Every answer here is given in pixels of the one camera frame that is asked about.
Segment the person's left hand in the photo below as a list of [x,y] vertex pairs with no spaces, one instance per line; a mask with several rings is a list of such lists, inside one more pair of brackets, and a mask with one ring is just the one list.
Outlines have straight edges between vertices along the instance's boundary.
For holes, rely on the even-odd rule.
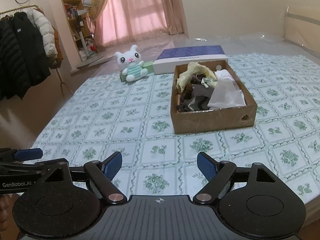
[[1,232],[7,230],[12,220],[12,207],[16,200],[15,194],[1,195],[0,200],[0,227]]

